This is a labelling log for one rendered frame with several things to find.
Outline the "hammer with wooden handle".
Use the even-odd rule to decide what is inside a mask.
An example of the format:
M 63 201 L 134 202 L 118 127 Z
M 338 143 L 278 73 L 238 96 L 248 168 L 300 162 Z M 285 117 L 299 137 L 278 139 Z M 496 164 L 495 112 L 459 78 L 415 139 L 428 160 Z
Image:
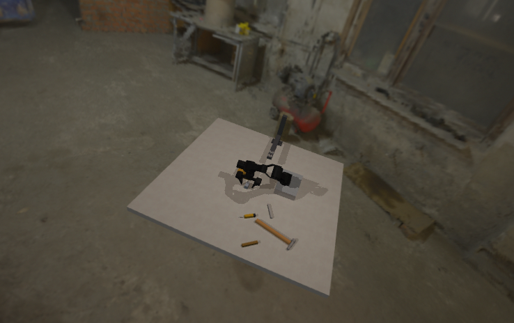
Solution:
M 293 244 L 296 242 L 296 239 L 293 238 L 291 241 L 287 238 L 287 237 L 284 237 L 283 235 L 279 234 L 277 231 L 273 230 L 271 227 L 269 227 L 268 225 L 266 225 L 265 223 L 263 223 L 262 221 L 260 221 L 259 219 L 256 219 L 255 221 L 258 225 L 260 225 L 261 227 L 263 227 L 264 229 L 266 229 L 268 232 L 272 233 L 274 236 L 278 237 L 279 239 L 283 240 L 285 243 L 289 244 L 287 250 L 289 251 L 290 248 L 293 246 Z

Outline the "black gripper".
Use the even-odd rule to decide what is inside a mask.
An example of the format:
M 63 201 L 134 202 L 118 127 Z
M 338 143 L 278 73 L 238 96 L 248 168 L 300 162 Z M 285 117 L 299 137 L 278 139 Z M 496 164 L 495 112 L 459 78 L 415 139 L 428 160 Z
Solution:
M 253 186 L 252 186 L 252 188 L 257 186 L 257 185 L 260 186 L 262 179 L 258 178 L 258 177 L 257 178 L 253 178 L 253 176 L 254 176 L 254 173 L 246 173 L 246 175 L 243 175 L 242 171 L 238 171 L 236 173 L 235 177 L 240 181 L 240 184 L 242 184 L 242 180 L 243 180 L 243 178 L 245 178 L 245 179 L 248 179 L 248 180 L 255 181 Z

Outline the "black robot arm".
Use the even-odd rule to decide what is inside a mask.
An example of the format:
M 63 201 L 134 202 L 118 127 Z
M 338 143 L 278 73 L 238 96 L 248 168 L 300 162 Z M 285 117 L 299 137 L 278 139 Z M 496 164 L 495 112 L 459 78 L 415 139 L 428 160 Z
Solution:
M 267 167 L 271 167 L 271 166 L 274 166 L 274 168 L 273 168 L 273 171 L 272 171 L 272 174 L 270 177 L 266 172 L 267 172 Z M 289 174 L 287 172 L 283 172 L 283 168 L 281 166 L 278 166 L 275 164 L 259 165 L 259 164 L 256 164 L 254 161 L 238 160 L 236 168 L 241 168 L 246 173 L 255 173 L 256 171 L 265 173 L 269 178 L 279 181 L 280 184 L 282 184 L 284 186 L 289 186 L 291 177 L 292 177 L 291 174 Z

